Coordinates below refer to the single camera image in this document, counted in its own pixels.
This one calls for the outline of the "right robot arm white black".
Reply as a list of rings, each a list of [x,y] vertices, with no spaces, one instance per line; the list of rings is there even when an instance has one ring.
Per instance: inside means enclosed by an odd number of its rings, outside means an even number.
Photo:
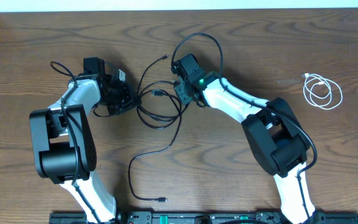
[[[307,150],[315,146],[284,99],[254,97],[226,78],[201,78],[196,83],[179,80],[174,90],[184,104],[202,103],[238,121],[255,160],[275,179],[284,217],[291,223],[311,220],[315,207],[305,171],[310,168]]]

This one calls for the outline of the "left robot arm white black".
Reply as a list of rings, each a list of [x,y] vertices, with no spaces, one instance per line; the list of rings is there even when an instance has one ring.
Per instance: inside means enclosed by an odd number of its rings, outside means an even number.
[[[62,97],[29,116],[35,169],[42,178],[67,190],[83,209],[85,223],[126,223],[97,171],[96,146],[88,115],[106,106],[110,115],[131,107],[135,93],[119,70],[72,77]]]

